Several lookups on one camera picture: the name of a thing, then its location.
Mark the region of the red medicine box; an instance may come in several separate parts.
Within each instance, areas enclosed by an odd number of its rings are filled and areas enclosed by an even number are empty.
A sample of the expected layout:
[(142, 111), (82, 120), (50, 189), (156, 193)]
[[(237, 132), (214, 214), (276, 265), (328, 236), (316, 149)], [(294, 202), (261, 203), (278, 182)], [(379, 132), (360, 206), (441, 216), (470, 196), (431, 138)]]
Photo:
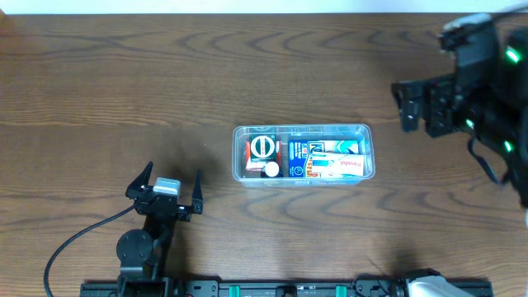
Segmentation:
[(282, 146), (282, 142), (281, 141), (276, 141), (274, 151), (269, 157), (267, 157), (267, 158), (258, 158), (252, 152), (251, 142), (247, 141), (246, 142), (246, 166), (245, 166), (245, 169), (248, 172), (259, 172), (269, 162), (275, 162), (279, 166), (281, 166), (281, 163), (282, 163), (281, 146)]

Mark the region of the white Panadol box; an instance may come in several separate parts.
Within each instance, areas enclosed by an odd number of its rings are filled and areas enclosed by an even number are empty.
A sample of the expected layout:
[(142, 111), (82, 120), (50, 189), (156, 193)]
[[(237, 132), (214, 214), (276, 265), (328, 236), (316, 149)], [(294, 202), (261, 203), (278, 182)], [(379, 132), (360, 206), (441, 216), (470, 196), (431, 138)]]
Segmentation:
[(344, 153), (313, 153), (312, 172), (324, 175), (352, 175), (362, 176), (364, 173), (365, 157), (358, 154)]

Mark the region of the blue fever patch box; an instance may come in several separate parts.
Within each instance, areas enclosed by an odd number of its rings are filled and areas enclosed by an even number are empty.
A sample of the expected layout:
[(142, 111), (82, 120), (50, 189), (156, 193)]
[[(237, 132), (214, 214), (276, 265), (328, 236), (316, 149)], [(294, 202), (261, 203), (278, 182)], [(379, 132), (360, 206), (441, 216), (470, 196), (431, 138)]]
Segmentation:
[(356, 140), (292, 140), (289, 142), (289, 176), (313, 178), (361, 177), (352, 175), (330, 176), (312, 172), (313, 153), (360, 154)]

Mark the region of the green round-label balm box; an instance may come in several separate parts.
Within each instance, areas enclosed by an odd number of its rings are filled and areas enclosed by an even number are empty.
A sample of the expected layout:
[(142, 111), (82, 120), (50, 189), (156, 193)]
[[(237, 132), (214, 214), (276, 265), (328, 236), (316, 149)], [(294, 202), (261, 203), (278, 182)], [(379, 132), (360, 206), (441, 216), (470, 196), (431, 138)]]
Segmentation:
[(249, 139), (251, 160), (273, 159), (276, 155), (276, 138), (274, 135), (255, 134)]

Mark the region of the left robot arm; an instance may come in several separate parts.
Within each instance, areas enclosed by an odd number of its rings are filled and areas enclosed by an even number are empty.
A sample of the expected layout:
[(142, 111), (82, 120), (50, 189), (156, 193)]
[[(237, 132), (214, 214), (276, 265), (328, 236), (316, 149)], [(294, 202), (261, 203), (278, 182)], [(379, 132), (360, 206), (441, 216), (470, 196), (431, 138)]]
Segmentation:
[(164, 275), (175, 225), (203, 212), (200, 174), (196, 175), (191, 204), (183, 205), (179, 202), (181, 183), (160, 177), (151, 186), (152, 170), (153, 163), (148, 163), (125, 191), (125, 196), (134, 202), (133, 209), (145, 221), (141, 229), (124, 233), (116, 244), (120, 260), (118, 297), (178, 295), (177, 282)]

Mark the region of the dark bottle white cap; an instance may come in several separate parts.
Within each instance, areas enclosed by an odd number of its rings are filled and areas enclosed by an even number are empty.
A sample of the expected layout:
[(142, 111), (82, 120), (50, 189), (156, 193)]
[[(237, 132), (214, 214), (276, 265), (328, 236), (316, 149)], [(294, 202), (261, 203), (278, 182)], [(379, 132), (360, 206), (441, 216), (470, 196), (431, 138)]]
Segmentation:
[(261, 171), (261, 178), (282, 178), (284, 173), (281, 170), (279, 163), (270, 161), (266, 163)]

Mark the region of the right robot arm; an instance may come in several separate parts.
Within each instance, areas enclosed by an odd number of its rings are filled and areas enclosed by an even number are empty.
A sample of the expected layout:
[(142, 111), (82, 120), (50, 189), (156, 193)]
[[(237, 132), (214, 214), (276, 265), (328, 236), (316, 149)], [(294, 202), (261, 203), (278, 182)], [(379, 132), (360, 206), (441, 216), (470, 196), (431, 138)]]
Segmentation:
[(511, 184), (527, 207), (527, 29), (511, 32), (505, 44), (496, 24), (519, 13), (476, 13), (446, 23), (437, 38), (453, 56), (453, 73), (394, 82), (401, 129), (423, 121), (437, 138), (469, 134), (469, 154), (491, 182)]

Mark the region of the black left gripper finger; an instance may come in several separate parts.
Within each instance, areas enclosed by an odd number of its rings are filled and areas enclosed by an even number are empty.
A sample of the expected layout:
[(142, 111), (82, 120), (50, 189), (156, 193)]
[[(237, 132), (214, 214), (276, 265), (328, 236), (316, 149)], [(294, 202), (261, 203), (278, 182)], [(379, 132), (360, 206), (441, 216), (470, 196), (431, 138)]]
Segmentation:
[(127, 186), (125, 196), (131, 200), (142, 200), (146, 192), (150, 190), (149, 179), (153, 170), (153, 162), (150, 161), (144, 170)]
[(191, 198), (192, 213), (197, 215), (201, 215), (203, 213), (203, 194), (201, 190), (200, 177), (201, 174), (200, 172), (198, 172), (196, 174), (195, 184)]

